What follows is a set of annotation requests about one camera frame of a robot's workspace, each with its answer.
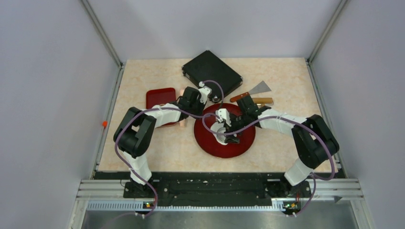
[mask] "red plate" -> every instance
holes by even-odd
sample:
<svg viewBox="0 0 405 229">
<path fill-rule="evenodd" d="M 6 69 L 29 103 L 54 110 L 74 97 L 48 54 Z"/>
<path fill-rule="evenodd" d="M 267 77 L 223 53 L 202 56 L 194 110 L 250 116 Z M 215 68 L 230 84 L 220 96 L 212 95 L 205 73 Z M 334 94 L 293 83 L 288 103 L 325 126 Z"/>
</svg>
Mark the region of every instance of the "red plate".
<svg viewBox="0 0 405 229">
<path fill-rule="evenodd" d="M 176 90 L 172 87 L 150 90 L 146 92 L 146 109 L 154 105 L 166 104 L 176 101 Z M 163 126 L 174 125 L 176 123 L 167 123 Z"/>
<path fill-rule="evenodd" d="M 215 113 L 219 105 L 220 104 L 214 104 L 206 108 L 203 111 L 203 114 Z M 242 114 L 239 107 L 233 104 L 223 104 L 222 108 L 226 108 L 230 113 L 233 113 L 235 115 Z M 211 127 L 214 122 L 214 116 L 210 116 L 205 119 L 205 123 L 208 127 Z M 228 143 L 224 146 L 216 140 L 215 136 L 212 133 L 204 128 L 202 120 L 198 119 L 195 121 L 194 124 L 194 136 L 195 140 L 197 140 L 198 145 L 200 145 L 200 147 L 205 152 L 217 157 L 231 158 L 241 155 L 250 148 L 256 136 L 256 129 L 254 126 L 251 126 L 250 128 L 244 130 L 242 133 L 239 133 L 239 144 Z"/>
</svg>

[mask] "white cable clip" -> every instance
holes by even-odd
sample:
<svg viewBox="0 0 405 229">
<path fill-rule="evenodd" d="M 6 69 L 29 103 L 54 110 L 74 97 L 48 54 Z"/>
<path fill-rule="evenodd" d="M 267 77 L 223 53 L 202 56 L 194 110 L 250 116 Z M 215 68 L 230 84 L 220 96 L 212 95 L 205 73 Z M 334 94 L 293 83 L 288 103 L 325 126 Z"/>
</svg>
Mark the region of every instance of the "white cable clip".
<svg viewBox="0 0 405 229">
<path fill-rule="evenodd" d="M 280 114 L 280 115 L 277 115 L 277 117 L 276 117 L 276 123 L 277 123 L 277 130 L 279 131 L 279 132 L 281 132 L 281 126 L 280 126 L 280 122 L 282 121 L 281 120 L 281 118 L 282 118 L 282 116 L 284 116 L 284 115 L 286 115 L 287 113 L 282 113 L 282 114 Z"/>
<path fill-rule="evenodd" d="M 217 122 L 221 123 L 221 122 L 224 121 L 224 119 L 220 116 L 218 110 L 215 111 L 215 114 L 216 114 L 215 119 L 216 119 Z"/>
<path fill-rule="evenodd" d="M 159 109 L 160 114 L 163 115 L 163 110 L 162 110 L 162 107 L 160 105 L 158 105 L 158 109 Z"/>
</svg>

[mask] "metal spatula blade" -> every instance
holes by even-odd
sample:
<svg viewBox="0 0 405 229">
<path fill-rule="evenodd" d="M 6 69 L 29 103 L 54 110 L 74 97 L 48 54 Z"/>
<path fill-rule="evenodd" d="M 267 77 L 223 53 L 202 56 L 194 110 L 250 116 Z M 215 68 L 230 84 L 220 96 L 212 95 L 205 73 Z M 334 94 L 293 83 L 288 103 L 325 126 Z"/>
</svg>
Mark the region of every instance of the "metal spatula blade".
<svg viewBox="0 0 405 229">
<path fill-rule="evenodd" d="M 271 92 L 271 89 L 268 87 L 265 81 L 260 82 L 256 87 L 252 88 L 249 91 L 249 94 L 257 94 L 262 92 Z"/>
</svg>

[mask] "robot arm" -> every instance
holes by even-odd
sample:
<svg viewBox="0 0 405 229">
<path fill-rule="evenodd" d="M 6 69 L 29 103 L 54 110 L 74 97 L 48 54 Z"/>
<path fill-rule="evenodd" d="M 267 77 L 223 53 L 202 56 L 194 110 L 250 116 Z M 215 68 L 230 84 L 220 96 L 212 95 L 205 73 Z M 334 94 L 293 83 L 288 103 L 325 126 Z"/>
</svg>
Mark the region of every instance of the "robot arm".
<svg viewBox="0 0 405 229">
<path fill-rule="evenodd" d="M 328 159 L 325 149 L 318 140 L 313 139 L 311 134 L 302 127 L 281 120 L 280 117 L 303 124 L 310 128 L 325 142 L 331 155 L 339 150 L 339 144 L 327 127 L 325 121 L 319 115 L 314 114 L 311 117 L 296 117 L 286 113 L 278 112 L 270 107 L 258 108 L 250 96 L 237 101 L 242 111 L 241 116 L 235 116 L 228 113 L 226 109 L 217 111 L 220 117 L 218 122 L 224 123 L 226 133 L 230 133 L 243 128 L 255 120 L 268 116 L 279 118 L 264 119 L 255 124 L 259 128 L 273 129 L 294 138 L 297 147 L 298 159 L 294 165 L 284 174 L 285 179 L 291 186 L 296 186 L 304 181 L 308 175 L 313 172 L 322 162 Z M 237 137 L 230 135 L 225 142 L 238 143 Z"/>
<path fill-rule="evenodd" d="M 135 172 L 144 180 L 149 180 L 152 176 L 148 167 L 145 152 L 149 147 L 155 128 L 167 123 L 179 122 L 188 117 L 179 111 L 183 110 L 192 115 L 201 115 L 211 93 L 211 89 L 200 83 L 200 89 L 187 87 L 178 101 L 174 101 L 163 106 L 156 105 L 155 111 L 148 111 L 137 118 L 128 128 L 118 142 L 118 148 L 124 152 L 124 156 L 131 164 Z M 141 110 L 132 107 L 125 114 L 118 129 L 114 133 L 114 142 L 122 132 L 127 123 L 130 122 Z M 132 126 L 139 126 L 138 131 L 132 129 Z M 144 185 L 145 182 L 131 173 L 131 178 L 135 182 Z"/>
</svg>

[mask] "white wall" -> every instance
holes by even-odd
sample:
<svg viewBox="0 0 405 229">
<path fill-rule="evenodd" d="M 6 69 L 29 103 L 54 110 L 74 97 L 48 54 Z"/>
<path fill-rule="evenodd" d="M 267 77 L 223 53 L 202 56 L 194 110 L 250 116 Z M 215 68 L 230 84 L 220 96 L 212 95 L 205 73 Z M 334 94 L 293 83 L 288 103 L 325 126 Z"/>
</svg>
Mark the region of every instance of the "white wall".
<svg viewBox="0 0 405 229">
<path fill-rule="evenodd" d="M 344 168 L 377 228 L 404 228 L 405 2 L 351 1 L 314 62 Z"/>
<path fill-rule="evenodd" d="M 90 0 L 122 60 L 309 57 L 339 0 Z"/>
<path fill-rule="evenodd" d="M 66 228 L 117 67 L 78 0 L 0 2 L 0 228 Z"/>
</svg>

